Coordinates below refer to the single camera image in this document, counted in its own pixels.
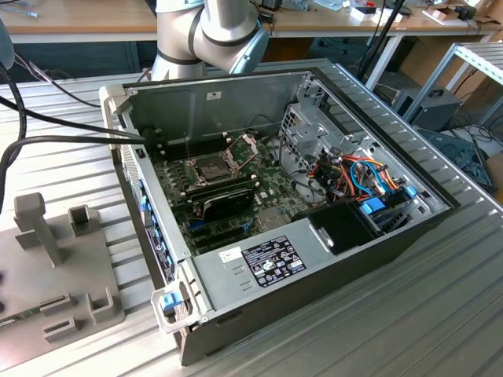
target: blue cable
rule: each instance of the blue cable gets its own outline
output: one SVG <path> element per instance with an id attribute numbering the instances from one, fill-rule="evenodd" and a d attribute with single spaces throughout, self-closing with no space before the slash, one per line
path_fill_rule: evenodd
<path id="1" fill-rule="evenodd" d="M 385 192 L 393 191 L 391 189 L 391 187 L 383 180 L 383 178 L 381 178 L 381 176 L 379 175 L 379 173 L 377 173 L 376 168 L 370 162 L 368 162 L 368 161 L 360 161 L 360 163 L 364 163 L 366 166 L 369 167 L 369 169 L 376 176 L 377 181 L 379 182 L 379 184 L 381 185 L 381 187 L 384 189 Z"/>
<path id="2" fill-rule="evenodd" d="M 391 187 L 380 177 L 379 173 L 377 173 L 376 168 L 368 161 L 357 161 L 356 163 L 353 163 L 353 165 L 351 165 L 351 180 L 353 181 L 353 183 L 356 187 L 367 192 L 371 198 L 373 197 L 372 193 L 367 188 L 361 187 L 358 184 L 358 182 L 356 181 L 356 178 L 354 177 L 354 168 L 356 167 L 357 163 L 362 163 L 362 164 L 366 165 L 372 171 L 372 173 L 374 174 L 377 181 L 379 182 L 379 184 L 381 185 L 381 187 L 384 189 L 385 192 L 392 192 L 393 191 L 391 189 Z"/>
<path id="3" fill-rule="evenodd" d="M 365 188 L 365 187 L 361 186 L 361 185 L 358 183 L 358 181 L 356 180 L 356 178 L 354 177 L 354 168 L 356 167 L 356 164 L 357 164 L 357 163 L 359 163 L 359 161 L 358 161 L 358 162 L 356 162 L 356 163 L 354 163 L 353 165 L 351 165 L 351 170 L 350 170 L 351 180 L 353 181 L 353 184 L 354 184 L 356 187 L 358 187 L 358 188 L 359 188 L 359 189 L 361 189 L 362 191 L 365 191 L 365 192 L 366 192 L 367 194 L 369 194 L 369 195 L 370 195 L 370 197 L 372 198 L 372 197 L 373 197 L 373 195 L 372 195 L 372 193 L 370 192 L 370 190 L 368 190 L 367 188 Z"/>

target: electronic equipment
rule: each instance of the electronic equipment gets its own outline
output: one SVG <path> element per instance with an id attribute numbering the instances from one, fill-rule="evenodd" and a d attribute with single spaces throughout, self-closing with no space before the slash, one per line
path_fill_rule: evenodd
<path id="1" fill-rule="evenodd" d="M 459 207 L 317 68 L 106 86 L 101 101 L 149 139 L 120 158 L 182 365 L 392 261 Z"/>
<path id="2" fill-rule="evenodd" d="M 496 186 L 487 173 L 486 158 L 484 158 L 477 140 L 472 139 L 473 142 L 471 143 L 461 140 L 459 137 L 439 134 L 438 132 L 423 130 L 421 128 L 418 132 L 457 167 L 470 176 L 480 187 L 488 193 L 496 191 Z"/>
<path id="3" fill-rule="evenodd" d="M 413 103 L 420 87 L 400 90 L 391 108 L 403 116 Z M 436 86 L 423 100 L 416 114 L 410 120 L 410 124 L 432 131 L 440 131 L 449 121 L 450 117 L 461 106 L 461 100 L 449 90 Z"/>
<path id="4" fill-rule="evenodd" d="M 262 0 L 262 7 L 275 12 L 280 8 L 281 3 L 281 0 Z"/>

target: metal frame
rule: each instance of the metal frame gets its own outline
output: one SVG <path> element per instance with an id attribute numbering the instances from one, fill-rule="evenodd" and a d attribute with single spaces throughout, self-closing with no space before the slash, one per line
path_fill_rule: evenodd
<path id="1" fill-rule="evenodd" d="M 454 88 L 469 66 L 473 66 L 500 85 L 503 85 L 503 45 L 501 43 L 454 43 L 403 115 L 405 121 L 409 122 L 412 119 L 423 99 L 430 93 L 431 88 L 456 57 L 463 59 L 464 64 L 450 80 L 446 87 L 448 90 Z M 485 124 L 502 104 L 503 98 L 500 98 L 491 110 L 482 117 L 480 122 Z"/>

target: motherboard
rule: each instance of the motherboard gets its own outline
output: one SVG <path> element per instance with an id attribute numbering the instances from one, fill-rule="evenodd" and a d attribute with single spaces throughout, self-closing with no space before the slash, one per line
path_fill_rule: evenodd
<path id="1" fill-rule="evenodd" d="M 203 254 L 279 228 L 312 207 L 279 167 L 271 145 L 272 136 L 238 132 L 169 146 L 170 158 L 162 144 L 151 153 L 191 252 Z"/>

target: black cable bundle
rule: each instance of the black cable bundle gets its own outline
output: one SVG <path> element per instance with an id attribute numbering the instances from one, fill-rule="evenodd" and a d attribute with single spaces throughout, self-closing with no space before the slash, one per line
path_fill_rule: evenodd
<path id="1" fill-rule="evenodd" d="M 20 117 L 20 130 L 17 141 L 14 141 L 9 145 L 3 152 L 2 159 L 0 159 L 0 213 L 3 208 L 4 196 L 6 193 L 6 175 L 7 169 L 12 165 L 12 163 L 18 157 L 21 148 L 24 145 L 35 144 L 35 143 L 96 143 L 96 144 L 117 144 L 117 145 L 142 145 L 145 143 L 145 138 L 140 137 L 135 134 L 120 130 L 110 130 L 107 128 L 90 126 L 82 123 L 70 122 L 63 119 L 53 118 L 51 116 L 42 115 L 31 110 L 27 110 L 24 107 L 23 98 L 21 97 L 20 91 L 17 88 L 16 83 L 11 79 L 9 73 L 7 72 L 6 66 L 0 61 L 0 76 L 7 82 L 9 88 L 13 92 L 14 99 L 16 103 L 5 99 L 0 96 L 0 104 L 3 104 L 7 108 L 19 112 Z M 55 123 L 62 126 L 69 126 L 73 128 L 79 128 L 81 130 L 89 130 L 94 132 L 99 132 L 103 134 L 112 134 L 125 138 L 117 137 L 82 137 L 82 136 L 61 136 L 61 135 L 48 135 L 48 136 L 37 136 L 37 137 L 26 137 L 28 121 L 27 115 L 42 120 L 44 122 Z"/>

